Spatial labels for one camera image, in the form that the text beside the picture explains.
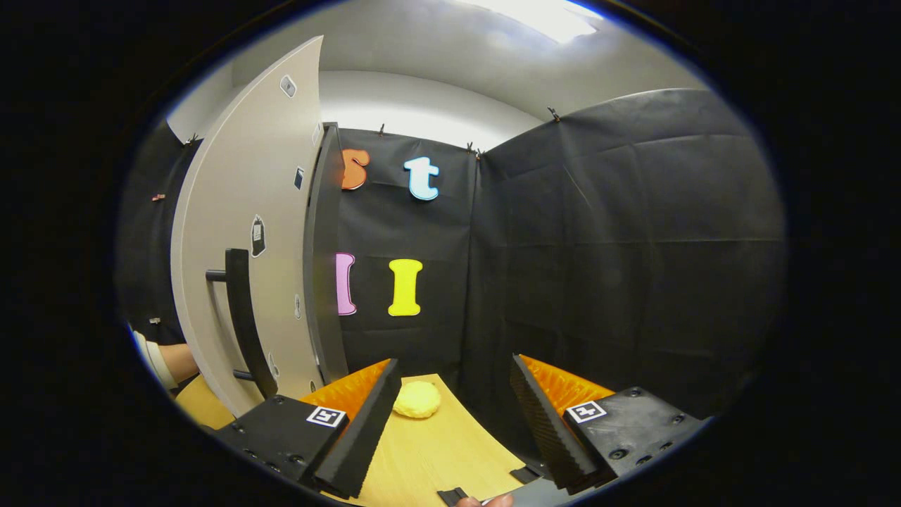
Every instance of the yellow sponge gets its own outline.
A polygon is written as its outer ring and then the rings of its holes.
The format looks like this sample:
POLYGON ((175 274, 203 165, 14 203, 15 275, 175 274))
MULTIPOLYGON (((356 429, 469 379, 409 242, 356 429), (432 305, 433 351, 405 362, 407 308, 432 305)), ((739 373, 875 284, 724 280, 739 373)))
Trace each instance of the yellow sponge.
POLYGON ((432 383, 415 381, 405 383, 395 400, 395 412, 416 419, 430 417, 441 405, 441 395, 432 383))

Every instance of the sleeve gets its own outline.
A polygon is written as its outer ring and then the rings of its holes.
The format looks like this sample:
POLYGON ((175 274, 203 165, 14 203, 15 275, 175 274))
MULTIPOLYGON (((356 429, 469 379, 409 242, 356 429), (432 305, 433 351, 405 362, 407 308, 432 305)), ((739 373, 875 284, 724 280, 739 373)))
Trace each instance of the sleeve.
POLYGON ((172 373, 169 371, 168 366, 166 366, 166 361, 163 360, 163 354, 159 351, 159 345, 147 341, 144 335, 134 329, 132 330, 132 335, 134 336, 135 345, 138 347, 141 356, 144 358, 144 363, 156 375, 157 380, 159 380, 166 389, 177 388, 178 383, 175 382, 175 378, 172 377, 172 373))

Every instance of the sticker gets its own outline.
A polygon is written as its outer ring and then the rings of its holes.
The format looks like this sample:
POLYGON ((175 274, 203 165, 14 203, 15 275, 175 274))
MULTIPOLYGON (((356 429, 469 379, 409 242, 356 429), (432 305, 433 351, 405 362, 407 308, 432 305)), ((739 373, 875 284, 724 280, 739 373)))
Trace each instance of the sticker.
POLYGON ((358 189, 366 181, 364 165, 369 165, 369 153, 366 150, 341 150, 344 159, 344 178, 341 180, 341 188, 345 190, 358 189))
POLYGON ((392 317, 411 317, 419 315, 416 304, 416 274, 423 269, 423 263, 413 259, 395 259, 388 263, 388 268, 395 272, 394 302, 388 307, 388 315, 392 317))
POLYGON ((356 261, 349 253, 335 254, 335 283, 338 290, 338 315, 357 313, 357 305, 350 301, 350 267, 356 261))
POLYGON ((323 124, 316 123, 316 127, 313 129, 313 146, 316 146, 316 142, 319 141, 319 134, 323 132, 323 124))
POLYGON ((275 378, 278 378, 278 367, 276 366, 275 360, 272 359, 272 351, 271 350, 269 351, 268 359, 269 359, 269 369, 272 370, 272 376, 275 378))
POLYGON ((593 401, 570 407, 566 409, 566 411, 569 412, 569 415, 571 415, 572 419, 578 424, 607 415, 607 412, 593 401))
POLYGON ((300 190, 300 186, 304 184, 304 168, 297 166, 297 172, 294 175, 294 186, 300 190))
POLYGON ((313 410, 313 413, 310 414, 310 417, 306 418, 306 420, 313 424, 321 424, 323 426, 328 426, 329 428, 335 428, 338 426, 338 423, 341 422, 341 418, 344 417, 344 414, 345 412, 343 410, 316 407, 316 410, 313 410))
POLYGON ((432 200, 438 197, 438 189, 429 186, 429 176, 438 176, 438 168, 432 165, 429 157, 406 161, 404 169, 410 171, 410 193, 415 198, 432 200))
POLYGON ((266 251, 266 226, 263 219, 256 215, 253 218, 253 226, 250 228, 250 256, 259 257, 266 251))
POLYGON ((288 98, 294 98, 294 94, 297 93, 297 85, 294 84, 290 76, 284 76, 278 83, 278 87, 285 92, 288 98))

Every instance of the black wall panel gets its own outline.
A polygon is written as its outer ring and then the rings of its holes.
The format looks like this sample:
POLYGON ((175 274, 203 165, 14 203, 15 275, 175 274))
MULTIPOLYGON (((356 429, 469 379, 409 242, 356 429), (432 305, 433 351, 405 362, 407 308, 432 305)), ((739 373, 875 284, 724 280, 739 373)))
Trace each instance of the black wall panel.
POLYGON ((187 169, 202 140, 182 144, 161 122, 135 153, 117 217, 114 281, 120 312, 160 345, 185 343, 169 268, 172 221, 187 169), (157 194, 166 197, 157 201, 157 194), (159 318, 158 324, 150 319, 159 318))
POLYGON ((488 151, 471 235, 460 397, 524 454, 511 354, 704 418, 742 385, 784 280, 769 168, 701 90, 621 97, 488 151))
POLYGON ((341 317, 348 369, 397 357, 402 375, 438 373, 457 389, 469 269, 475 153, 403 135, 341 129, 341 147, 366 150, 361 187, 341 195, 339 251, 352 254, 350 296, 357 313, 341 317), (410 193, 404 162, 429 157, 437 198, 410 193), (392 317, 394 259, 423 263, 417 274, 419 315, 392 317))

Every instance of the white door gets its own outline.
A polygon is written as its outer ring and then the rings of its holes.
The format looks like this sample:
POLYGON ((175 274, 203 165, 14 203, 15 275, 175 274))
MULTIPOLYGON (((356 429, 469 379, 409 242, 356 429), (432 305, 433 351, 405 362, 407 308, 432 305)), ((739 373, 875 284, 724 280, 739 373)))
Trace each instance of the white door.
POLYGON ((235 417, 263 397, 232 373, 247 365, 225 283, 205 277, 225 269, 228 248, 250 251, 253 317, 278 393, 299 398, 311 382, 323 384, 302 311, 306 203, 323 131, 322 41, 290 51, 231 102, 201 143, 177 203, 171 270, 178 319, 210 389, 235 417), (299 179, 298 168, 308 177, 299 179))

